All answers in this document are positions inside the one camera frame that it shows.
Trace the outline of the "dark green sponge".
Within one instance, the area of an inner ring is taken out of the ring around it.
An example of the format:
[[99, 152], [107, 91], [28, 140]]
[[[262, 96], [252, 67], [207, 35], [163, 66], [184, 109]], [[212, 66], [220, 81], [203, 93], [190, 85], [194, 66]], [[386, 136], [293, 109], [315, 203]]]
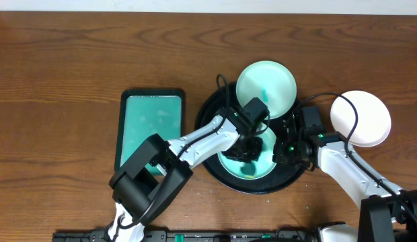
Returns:
[[253, 163], [243, 163], [239, 168], [239, 176], [244, 179], [254, 179], [256, 174], [256, 166]]

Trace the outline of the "mint green plate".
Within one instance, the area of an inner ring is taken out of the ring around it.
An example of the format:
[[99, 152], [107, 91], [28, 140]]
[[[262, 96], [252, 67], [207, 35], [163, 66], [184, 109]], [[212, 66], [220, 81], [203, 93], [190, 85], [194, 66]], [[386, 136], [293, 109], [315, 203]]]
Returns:
[[268, 175], [276, 166], [276, 163], [272, 161], [273, 148], [276, 141], [275, 133], [268, 128], [264, 133], [258, 135], [258, 138], [262, 139], [262, 150], [259, 157], [256, 160], [252, 160], [250, 163], [253, 163], [256, 166], [257, 174], [254, 179], [244, 179], [239, 176], [239, 168], [242, 166], [242, 161], [230, 159], [222, 153], [218, 153], [218, 158], [221, 165], [226, 169], [226, 171], [232, 176], [244, 179], [244, 180], [255, 180], [260, 179]]

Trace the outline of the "mint plate with stain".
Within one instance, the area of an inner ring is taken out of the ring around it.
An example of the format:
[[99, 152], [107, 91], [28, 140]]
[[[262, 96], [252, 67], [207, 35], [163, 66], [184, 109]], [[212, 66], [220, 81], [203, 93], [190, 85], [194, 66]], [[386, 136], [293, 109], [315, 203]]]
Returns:
[[236, 96], [244, 107], [254, 97], [268, 107], [270, 118], [286, 114], [297, 98], [297, 84], [292, 73], [282, 64], [262, 60], [246, 67], [238, 77]]

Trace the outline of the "white plate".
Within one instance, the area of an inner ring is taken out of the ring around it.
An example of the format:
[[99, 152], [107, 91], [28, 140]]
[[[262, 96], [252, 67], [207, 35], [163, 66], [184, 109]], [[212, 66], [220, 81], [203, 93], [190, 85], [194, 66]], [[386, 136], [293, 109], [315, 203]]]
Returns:
[[[391, 130], [391, 116], [386, 105], [375, 95], [366, 91], [347, 91], [342, 94], [357, 110], [358, 124], [349, 143], [358, 147], [380, 145]], [[330, 120], [335, 131], [347, 136], [355, 123], [352, 106], [337, 97], [330, 110]]]

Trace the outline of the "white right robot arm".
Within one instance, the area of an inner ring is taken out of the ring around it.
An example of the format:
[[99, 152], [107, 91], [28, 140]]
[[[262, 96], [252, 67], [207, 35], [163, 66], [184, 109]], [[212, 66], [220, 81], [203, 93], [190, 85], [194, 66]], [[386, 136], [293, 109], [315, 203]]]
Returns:
[[360, 210], [358, 227], [320, 226], [318, 241], [417, 241], [417, 190], [406, 191], [383, 177], [343, 134], [327, 132], [318, 113], [295, 112], [280, 128], [274, 162], [322, 170]]

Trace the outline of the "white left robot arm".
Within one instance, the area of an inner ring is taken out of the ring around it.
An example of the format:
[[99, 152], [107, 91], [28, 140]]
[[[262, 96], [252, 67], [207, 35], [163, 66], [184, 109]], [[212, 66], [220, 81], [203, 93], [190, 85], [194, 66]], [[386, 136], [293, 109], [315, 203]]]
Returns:
[[111, 241], [141, 241], [143, 229], [174, 200], [193, 174], [193, 169], [217, 153], [249, 161], [262, 142], [247, 148], [256, 138], [267, 108], [221, 108], [207, 125], [172, 140], [158, 134], [146, 138], [109, 185], [116, 203], [116, 218], [108, 229]]

